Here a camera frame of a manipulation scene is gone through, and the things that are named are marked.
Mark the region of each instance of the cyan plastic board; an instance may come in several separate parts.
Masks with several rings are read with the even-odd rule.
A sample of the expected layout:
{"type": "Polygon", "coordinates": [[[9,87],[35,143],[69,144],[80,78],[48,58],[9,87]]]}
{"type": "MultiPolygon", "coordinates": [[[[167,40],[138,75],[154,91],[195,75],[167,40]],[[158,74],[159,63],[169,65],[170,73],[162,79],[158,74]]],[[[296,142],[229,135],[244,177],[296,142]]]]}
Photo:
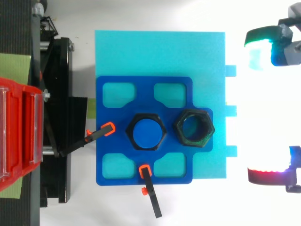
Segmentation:
{"type": "MultiPolygon", "coordinates": [[[[226,158],[237,154],[235,146],[226,146],[225,117],[236,116],[236,108],[225,105],[225,77],[235,76],[236,69],[235,66],[225,65],[224,40],[222,32],[96,31],[95,33],[96,79],[100,76],[191,78],[193,105],[196,108],[205,106],[211,109],[215,126],[212,150],[195,153],[193,156],[193,178],[226,178],[226,158]]],[[[106,108],[102,109],[102,112],[98,110],[100,102],[108,106],[109,110],[114,106],[122,107],[121,102],[126,103],[135,98],[135,88],[130,88],[129,84],[126,84],[127,88],[122,89],[123,86],[124,84],[120,83],[114,85],[110,81],[110,84],[104,85],[105,91],[97,87],[97,127],[100,127],[103,121],[110,121],[110,117],[102,117],[106,115],[103,113],[106,108]]],[[[179,91],[179,87],[179,84],[175,84],[174,88],[179,91]]],[[[168,85],[166,90],[163,88],[156,90],[155,99],[159,97],[165,106],[171,107],[178,103],[181,107],[186,97],[171,96],[170,88],[172,87],[168,85]]],[[[100,156],[101,152],[109,152],[102,149],[101,143],[105,142],[105,139],[102,137],[97,141],[97,156],[100,156]]],[[[174,176],[175,172],[172,169],[178,169],[183,165],[179,159],[183,157],[175,155],[173,158],[169,155],[168,158],[158,161],[159,163],[156,162],[154,165],[157,168],[152,169],[155,172],[154,176],[174,176]]],[[[135,163],[122,154],[97,158],[97,165],[100,165],[100,162],[102,167],[97,167],[97,174],[102,174],[108,179],[126,181],[137,174],[135,163]]]]}

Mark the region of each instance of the red storage bin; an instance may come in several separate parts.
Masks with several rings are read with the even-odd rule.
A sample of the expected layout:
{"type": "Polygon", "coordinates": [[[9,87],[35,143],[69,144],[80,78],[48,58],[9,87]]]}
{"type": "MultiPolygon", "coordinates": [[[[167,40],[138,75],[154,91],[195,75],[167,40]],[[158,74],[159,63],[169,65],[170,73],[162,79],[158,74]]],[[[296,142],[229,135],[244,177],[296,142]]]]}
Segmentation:
{"type": "Polygon", "coordinates": [[[22,89],[0,79],[0,191],[22,176],[22,89]]]}
{"type": "Polygon", "coordinates": [[[0,78],[0,191],[42,160],[42,91],[0,78]]]}

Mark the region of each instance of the gray metal part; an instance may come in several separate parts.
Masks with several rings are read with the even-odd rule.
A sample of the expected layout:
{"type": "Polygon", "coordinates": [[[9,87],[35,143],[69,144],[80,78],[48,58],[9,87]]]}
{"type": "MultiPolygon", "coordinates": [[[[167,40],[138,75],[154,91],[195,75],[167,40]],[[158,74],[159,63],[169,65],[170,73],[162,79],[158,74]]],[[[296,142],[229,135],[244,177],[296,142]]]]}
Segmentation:
{"type": "Polygon", "coordinates": [[[282,38],[288,38],[288,39],[292,39],[293,38],[293,31],[286,26],[285,24],[281,24],[279,25],[279,27],[282,28],[282,38]]]}
{"type": "MultiPolygon", "coordinates": [[[[297,2],[288,8],[289,18],[301,17],[301,2],[297,2]]],[[[301,31],[301,24],[297,24],[296,27],[301,31]]]]}
{"type": "Polygon", "coordinates": [[[284,55],[288,65],[301,64],[301,41],[294,41],[284,49],[284,55]]]}

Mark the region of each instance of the white surface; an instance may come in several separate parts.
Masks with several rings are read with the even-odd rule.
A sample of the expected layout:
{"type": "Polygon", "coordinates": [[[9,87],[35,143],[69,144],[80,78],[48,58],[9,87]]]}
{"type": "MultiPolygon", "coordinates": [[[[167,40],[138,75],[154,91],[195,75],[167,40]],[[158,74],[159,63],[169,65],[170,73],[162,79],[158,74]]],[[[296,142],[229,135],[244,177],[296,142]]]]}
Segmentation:
{"type": "MultiPolygon", "coordinates": [[[[51,15],[60,36],[69,37],[75,43],[75,96],[95,97],[95,30],[226,32],[226,63],[238,65],[238,77],[228,79],[226,87],[228,103],[238,105],[238,120],[227,120],[227,144],[238,144],[238,158],[227,160],[227,179],[156,186],[163,217],[155,219],[149,197],[141,194],[142,186],[96,184],[95,144],[87,145],[72,154],[71,199],[67,204],[50,200],[49,207],[41,209],[41,226],[300,224],[299,195],[287,194],[283,187],[250,184],[246,171],[246,151],[262,145],[252,145],[258,127],[248,120],[250,113],[266,115],[267,131],[261,129],[261,133],[269,144],[274,143],[273,148],[278,144],[300,144],[300,67],[279,71],[284,74],[275,75],[272,81],[270,76],[259,80],[246,74],[241,57],[246,32],[277,24],[278,19],[287,17],[287,8],[294,1],[48,1],[46,14],[51,15]],[[239,125],[238,135],[234,124],[239,125]]],[[[301,39],[293,31],[294,40],[301,39]]],[[[95,120],[88,120],[87,127],[95,129],[95,120]]]]}

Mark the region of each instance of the hexagonal nut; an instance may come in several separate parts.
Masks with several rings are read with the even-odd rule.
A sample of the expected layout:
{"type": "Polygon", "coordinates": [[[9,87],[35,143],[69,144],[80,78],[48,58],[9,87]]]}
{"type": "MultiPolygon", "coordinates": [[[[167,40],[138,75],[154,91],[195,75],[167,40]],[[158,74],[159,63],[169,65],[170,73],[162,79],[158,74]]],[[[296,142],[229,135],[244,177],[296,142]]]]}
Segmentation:
{"type": "Polygon", "coordinates": [[[174,130],[182,145],[193,147],[204,147],[215,132],[209,113],[196,109],[182,111],[174,122],[174,130]],[[183,131],[184,122],[189,117],[195,117],[198,120],[194,137],[186,137],[183,131]]]}
{"type": "Polygon", "coordinates": [[[159,146],[161,145],[162,141],[164,140],[166,134],[167,134],[167,130],[165,128],[165,126],[163,125],[163,122],[162,120],[160,119],[159,115],[157,114],[153,114],[153,113],[137,113],[133,119],[131,120],[131,122],[129,123],[127,129],[126,129],[126,134],[130,140],[130,142],[132,143],[133,147],[136,149],[136,150],[142,150],[142,151],[155,151],[159,148],[159,146]],[[159,143],[154,146],[154,147],[151,147],[151,148],[143,148],[143,147],[140,147],[134,140],[134,135],[133,135],[133,132],[134,132],[134,127],[136,125],[136,123],[142,119],[152,119],[154,121],[156,121],[159,126],[161,127],[161,130],[162,130],[162,137],[161,137],[161,140],[159,141],[159,143]]]}

